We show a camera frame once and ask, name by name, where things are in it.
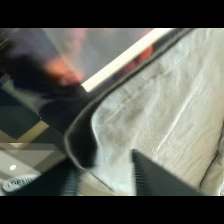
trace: wrinkled fabric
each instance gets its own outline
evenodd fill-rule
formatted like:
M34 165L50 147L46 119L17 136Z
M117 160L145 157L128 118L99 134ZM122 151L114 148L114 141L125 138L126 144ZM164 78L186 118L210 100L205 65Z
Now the wrinkled fabric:
M196 29L110 94L92 117L92 172L134 195L131 149L199 189L224 117L224 29Z

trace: white cloth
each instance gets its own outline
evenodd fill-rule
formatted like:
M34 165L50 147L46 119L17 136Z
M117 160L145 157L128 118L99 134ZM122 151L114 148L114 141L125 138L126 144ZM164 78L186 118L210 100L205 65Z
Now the white cloth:
M138 149L199 189L223 125L223 39L224 29L194 30L102 102L92 117L96 176L134 195Z

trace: crumpled white fabric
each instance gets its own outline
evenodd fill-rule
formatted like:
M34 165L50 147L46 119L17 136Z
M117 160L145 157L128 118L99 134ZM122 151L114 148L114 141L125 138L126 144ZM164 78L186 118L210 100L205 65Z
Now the crumpled white fabric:
M92 117L92 172L135 194L131 149L199 189L224 118L224 29L196 29L110 94Z

